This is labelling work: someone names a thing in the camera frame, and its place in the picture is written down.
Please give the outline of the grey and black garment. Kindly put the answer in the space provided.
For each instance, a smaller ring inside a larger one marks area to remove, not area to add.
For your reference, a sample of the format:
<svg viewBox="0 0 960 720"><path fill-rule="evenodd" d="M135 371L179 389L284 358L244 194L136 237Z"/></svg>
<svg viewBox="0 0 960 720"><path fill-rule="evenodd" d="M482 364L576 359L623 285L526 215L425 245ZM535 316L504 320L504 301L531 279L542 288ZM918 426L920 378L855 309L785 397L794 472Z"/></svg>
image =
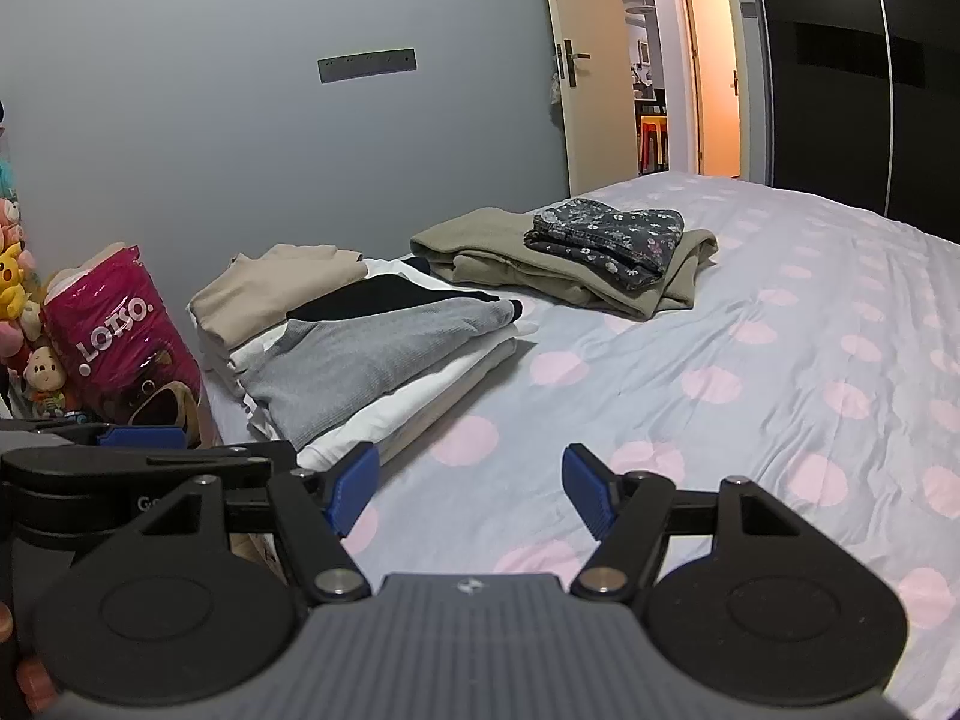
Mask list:
<svg viewBox="0 0 960 720"><path fill-rule="evenodd" d="M278 435L301 450L522 316L523 305L512 299L377 275L291 312L283 335L242 372L241 385Z"/></svg>

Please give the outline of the olive folded garment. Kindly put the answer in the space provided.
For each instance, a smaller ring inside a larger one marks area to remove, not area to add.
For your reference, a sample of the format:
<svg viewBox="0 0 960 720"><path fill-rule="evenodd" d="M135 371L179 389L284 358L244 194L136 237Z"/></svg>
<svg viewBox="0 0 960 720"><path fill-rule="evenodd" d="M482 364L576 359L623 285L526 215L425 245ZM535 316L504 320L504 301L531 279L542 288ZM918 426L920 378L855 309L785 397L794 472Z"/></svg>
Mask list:
<svg viewBox="0 0 960 720"><path fill-rule="evenodd" d="M719 250L713 232L685 232L665 275L627 293L584 263L529 249L524 236L533 227L530 215L480 208L418 232L410 252L448 283L532 289L566 304L649 320L666 310L692 309L698 273Z"/></svg>

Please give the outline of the small brown plush toy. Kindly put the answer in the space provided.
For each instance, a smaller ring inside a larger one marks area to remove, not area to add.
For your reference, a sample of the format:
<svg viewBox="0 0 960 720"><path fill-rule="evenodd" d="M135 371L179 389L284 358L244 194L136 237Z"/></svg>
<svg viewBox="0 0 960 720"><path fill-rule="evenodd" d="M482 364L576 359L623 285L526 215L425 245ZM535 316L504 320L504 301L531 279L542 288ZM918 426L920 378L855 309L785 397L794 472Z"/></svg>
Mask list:
<svg viewBox="0 0 960 720"><path fill-rule="evenodd" d="M57 394L67 383L67 374L48 344L33 349L23 371L28 387L35 394Z"/></svg>

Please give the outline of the dark wardrobe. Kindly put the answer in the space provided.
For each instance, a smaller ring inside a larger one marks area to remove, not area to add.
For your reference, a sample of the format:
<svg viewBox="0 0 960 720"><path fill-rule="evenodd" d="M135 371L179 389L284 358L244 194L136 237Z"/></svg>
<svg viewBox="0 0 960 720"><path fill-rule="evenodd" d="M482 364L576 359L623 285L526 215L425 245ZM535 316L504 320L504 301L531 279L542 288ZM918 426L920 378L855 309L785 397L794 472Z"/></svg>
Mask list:
<svg viewBox="0 0 960 720"><path fill-rule="evenodd" d="M958 0L760 0L770 181L958 238Z"/></svg>

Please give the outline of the grey wall plate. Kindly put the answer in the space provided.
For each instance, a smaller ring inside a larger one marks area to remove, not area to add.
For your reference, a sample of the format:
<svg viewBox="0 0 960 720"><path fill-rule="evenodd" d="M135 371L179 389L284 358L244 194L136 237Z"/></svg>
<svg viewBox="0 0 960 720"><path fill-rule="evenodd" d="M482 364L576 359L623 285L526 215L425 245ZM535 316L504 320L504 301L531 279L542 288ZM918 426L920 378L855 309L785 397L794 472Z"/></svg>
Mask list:
<svg viewBox="0 0 960 720"><path fill-rule="evenodd" d="M340 83L379 75L395 75L416 70L416 54L405 49L371 50L359 54L336 55L317 60L317 75L322 83Z"/></svg>

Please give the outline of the cream bedroom door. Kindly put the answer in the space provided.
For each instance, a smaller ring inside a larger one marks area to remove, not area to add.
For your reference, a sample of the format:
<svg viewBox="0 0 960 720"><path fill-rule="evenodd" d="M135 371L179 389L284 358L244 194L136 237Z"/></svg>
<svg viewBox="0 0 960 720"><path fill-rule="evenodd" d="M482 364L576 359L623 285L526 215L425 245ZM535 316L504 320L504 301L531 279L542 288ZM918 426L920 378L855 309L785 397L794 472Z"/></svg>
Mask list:
<svg viewBox="0 0 960 720"><path fill-rule="evenodd" d="M635 99L622 0L548 0L569 192L638 174Z"/></svg>

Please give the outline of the yellow plush toy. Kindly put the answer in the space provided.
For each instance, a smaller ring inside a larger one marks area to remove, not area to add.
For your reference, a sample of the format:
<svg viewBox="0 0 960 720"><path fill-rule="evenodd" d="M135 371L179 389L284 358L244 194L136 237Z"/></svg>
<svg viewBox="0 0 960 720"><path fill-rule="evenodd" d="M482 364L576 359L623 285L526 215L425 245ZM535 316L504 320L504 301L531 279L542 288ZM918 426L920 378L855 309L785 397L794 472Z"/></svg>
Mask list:
<svg viewBox="0 0 960 720"><path fill-rule="evenodd" d="M15 242L0 255L0 310L3 320L18 320L28 293L23 286L25 270L20 265L21 244Z"/></svg>

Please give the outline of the pink plastic bag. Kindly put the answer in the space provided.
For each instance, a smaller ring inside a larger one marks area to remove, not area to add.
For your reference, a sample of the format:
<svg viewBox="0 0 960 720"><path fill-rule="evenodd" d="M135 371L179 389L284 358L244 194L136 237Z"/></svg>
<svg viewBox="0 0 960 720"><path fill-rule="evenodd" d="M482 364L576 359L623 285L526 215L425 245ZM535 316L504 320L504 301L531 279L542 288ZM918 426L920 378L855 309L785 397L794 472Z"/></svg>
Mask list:
<svg viewBox="0 0 960 720"><path fill-rule="evenodd" d="M128 421L171 382L202 393L199 365L135 245L110 244L55 273L41 319L82 402L109 421Z"/></svg>

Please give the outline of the polka dot bed sheet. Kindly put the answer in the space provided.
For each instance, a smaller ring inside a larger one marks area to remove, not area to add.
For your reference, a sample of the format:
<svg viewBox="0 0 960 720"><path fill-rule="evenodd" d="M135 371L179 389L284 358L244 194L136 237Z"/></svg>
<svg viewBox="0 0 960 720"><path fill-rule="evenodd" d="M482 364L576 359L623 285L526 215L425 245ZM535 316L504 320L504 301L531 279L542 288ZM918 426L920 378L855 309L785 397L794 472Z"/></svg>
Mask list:
<svg viewBox="0 0 960 720"><path fill-rule="evenodd" d="M507 361L397 457L348 538L373 581L571 580L594 550L562 453L686 489L761 484L900 595L890 697L958 707L958 247L817 195L677 172L602 188L714 232L692 309L633 322L524 293Z"/></svg>

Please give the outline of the beige folded garment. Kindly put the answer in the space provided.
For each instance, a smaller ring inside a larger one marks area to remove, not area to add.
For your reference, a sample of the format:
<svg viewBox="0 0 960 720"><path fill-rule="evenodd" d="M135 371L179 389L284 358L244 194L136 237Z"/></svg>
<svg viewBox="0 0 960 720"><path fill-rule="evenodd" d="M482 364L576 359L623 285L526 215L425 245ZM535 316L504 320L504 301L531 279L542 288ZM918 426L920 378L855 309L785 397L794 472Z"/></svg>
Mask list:
<svg viewBox="0 0 960 720"><path fill-rule="evenodd" d="M290 310L363 281L363 254L335 245L277 244L231 265L189 302L197 325L223 348L235 349L286 319Z"/></svg>

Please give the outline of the white folded garment stack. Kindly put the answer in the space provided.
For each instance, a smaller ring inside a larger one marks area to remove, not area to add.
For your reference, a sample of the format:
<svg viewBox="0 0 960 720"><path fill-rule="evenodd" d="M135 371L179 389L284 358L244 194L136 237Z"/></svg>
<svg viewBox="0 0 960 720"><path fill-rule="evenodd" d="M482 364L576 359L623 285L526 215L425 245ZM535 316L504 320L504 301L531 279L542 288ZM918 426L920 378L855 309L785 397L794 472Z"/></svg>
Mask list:
<svg viewBox="0 0 960 720"><path fill-rule="evenodd" d="M454 355L428 367L420 376L382 395L340 426L304 445L298 452L299 465L327 470L363 440L379 447L382 461L391 460L464 398L488 372L514 355L517 340L534 330L534 323L519 320L469 341ZM235 369L213 349L203 351L202 371L210 410L224 440L278 437L267 416L261 415L254 402L242 394Z"/></svg>

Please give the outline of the black floral folded garment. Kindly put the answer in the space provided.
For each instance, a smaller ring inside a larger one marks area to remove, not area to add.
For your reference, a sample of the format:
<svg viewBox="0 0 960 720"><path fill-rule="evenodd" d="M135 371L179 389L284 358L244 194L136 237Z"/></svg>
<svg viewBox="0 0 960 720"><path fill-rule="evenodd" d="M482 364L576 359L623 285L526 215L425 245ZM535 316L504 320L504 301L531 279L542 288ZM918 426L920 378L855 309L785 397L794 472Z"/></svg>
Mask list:
<svg viewBox="0 0 960 720"><path fill-rule="evenodd" d="M580 263L625 293L659 281L685 232L675 210L622 211L571 199L535 213L524 234L527 249Z"/></svg>

